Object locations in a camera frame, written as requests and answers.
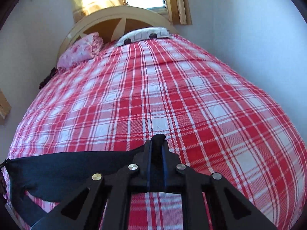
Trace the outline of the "dark navy pants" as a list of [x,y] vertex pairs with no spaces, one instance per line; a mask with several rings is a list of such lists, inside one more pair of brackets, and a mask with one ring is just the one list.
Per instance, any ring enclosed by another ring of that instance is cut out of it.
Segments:
[[95,173],[116,173],[132,163],[143,146],[127,152],[64,152],[11,159],[6,165],[10,200],[24,199],[25,192],[49,202],[60,202]]

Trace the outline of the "pink floral pillow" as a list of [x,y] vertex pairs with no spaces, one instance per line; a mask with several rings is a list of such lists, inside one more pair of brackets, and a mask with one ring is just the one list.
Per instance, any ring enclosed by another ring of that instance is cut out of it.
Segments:
[[69,69],[83,61],[96,57],[104,44],[98,32],[91,33],[77,40],[59,58],[57,69]]

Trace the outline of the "yellow right curtain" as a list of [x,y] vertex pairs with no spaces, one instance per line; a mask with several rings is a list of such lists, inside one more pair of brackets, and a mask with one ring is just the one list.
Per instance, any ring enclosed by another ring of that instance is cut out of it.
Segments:
[[173,25],[192,25],[188,0],[165,0],[165,4]]

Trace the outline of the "red white plaid bedspread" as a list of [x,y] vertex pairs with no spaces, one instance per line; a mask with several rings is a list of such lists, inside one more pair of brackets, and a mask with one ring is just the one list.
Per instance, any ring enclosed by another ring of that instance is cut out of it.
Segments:
[[56,74],[17,127],[9,158],[129,151],[157,133],[182,163],[219,172],[278,229],[306,202],[306,147],[266,92],[187,39],[106,45]]

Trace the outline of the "black item beside bed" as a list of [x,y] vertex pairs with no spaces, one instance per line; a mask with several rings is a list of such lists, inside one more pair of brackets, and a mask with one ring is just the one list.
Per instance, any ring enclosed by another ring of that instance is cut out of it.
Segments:
[[44,78],[39,84],[39,90],[41,90],[56,74],[58,70],[54,67],[51,72]]

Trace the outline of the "cream wooden headboard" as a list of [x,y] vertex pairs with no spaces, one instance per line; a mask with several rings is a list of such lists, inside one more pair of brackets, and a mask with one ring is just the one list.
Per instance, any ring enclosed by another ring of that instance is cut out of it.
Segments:
[[149,9],[132,6],[101,9],[85,16],[74,25],[62,42],[57,57],[77,40],[94,32],[99,33],[106,44],[118,40],[131,31],[149,27],[164,27],[172,34],[178,33],[169,20]]

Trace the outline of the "white patterned pillow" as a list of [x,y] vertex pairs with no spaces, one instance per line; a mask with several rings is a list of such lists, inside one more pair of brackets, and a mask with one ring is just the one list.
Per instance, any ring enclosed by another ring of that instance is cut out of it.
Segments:
[[173,39],[172,34],[164,27],[137,29],[123,35],[115,44],[116,47],[149,39]]

